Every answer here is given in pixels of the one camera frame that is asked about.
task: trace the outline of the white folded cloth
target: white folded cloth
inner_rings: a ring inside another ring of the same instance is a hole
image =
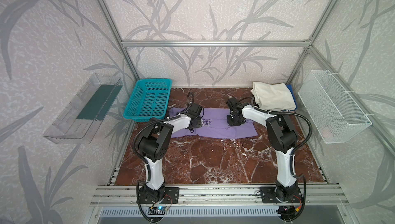
[[[292,94],[284,83],[254,82],[252,86],[251,93],[259,108],[272,111],[295,110],[296,105]]]

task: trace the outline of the purple fabric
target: purple fabric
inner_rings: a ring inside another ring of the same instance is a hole
[[[177,112],[182,111],[182,108],[171,108],[169,111],[170,117],[175,116]],[[205,108],[204,116],[202,118],[202,127],[195,128],[195,132],[191,133],[188,129],[179,130],[171,135],[172,138],[179,138],[183,136],[199,135],[208,138],[249,138],[257,136],[253,121],[247,119],[246,122],[237,127],[230,127],[226,121],[226,116],[229,114],[227,108]]]

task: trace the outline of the wall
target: wall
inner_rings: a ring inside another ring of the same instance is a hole
[[[2,0],[0,222],[81,223],[128,121],[131,72],[95,0]],[[92,73],[124,86],[89,145],[43,137]]]
[[[329,0],[106,0],[122,39],[308,39]],[[175,86],[284,82],[301,48],[129,48],[141,78]]]
[[[341,0],[314,46],[359,95],[390,133],[395,133],[395,0]],[[310,70],[308,56],[292,84],[299,90]],[[299,111],[307,114],[298,101]],[[311,139],[327,177],[339,182],[361,224],[395,220],[395,160],[366,129],[348,142]]]

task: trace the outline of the black mounting plate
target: black mounting plate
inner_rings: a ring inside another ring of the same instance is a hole
[[[165,197],[162,203],[172,203],[176,204],[178,203],[178,197],[180,195],[180,188],[179,187],[165,187],[165,195],[169,195],[171,197]],[[151,201],[149,201],[146,197],[146,194],[144,192],[141,193],[140,195],[140,203],[141,204],[152,204]]]
[[[262,203],[280,203],[279,200],[276,199],[276,187],[259,187],[259,191],[261,194]],[[298,188],[298,191],[295,192],[295,195],[299,195],[299,198],[302,199],[302,194]],[[294,203],[299,202],[296,197],[292,197],[292,201]]]

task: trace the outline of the red marble surface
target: red marble surface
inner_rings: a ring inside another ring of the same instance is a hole
[[[231,97],[241,99],[252,96],[251,88],[174,88],[171,89],[168,109],[184,108],[188,92],[195,94],[195,103],[204,108],[228,108]],[[299,133],[303,135],[292,116]],[[144,126],[137,123],[132,137]],[[270,146],[266,128],[254,123],[256,137],[243,139],[214,139],[199,136],[172,138],[163,159],[166,184],[217,184],[217,183],[274,183],[277,161]],[[295,154],[295,171],[304,173],[308,182],[324,182],[308,145]],[[131,149],[126,150],[116,185],[133,185],[145,180],[143,162]]]

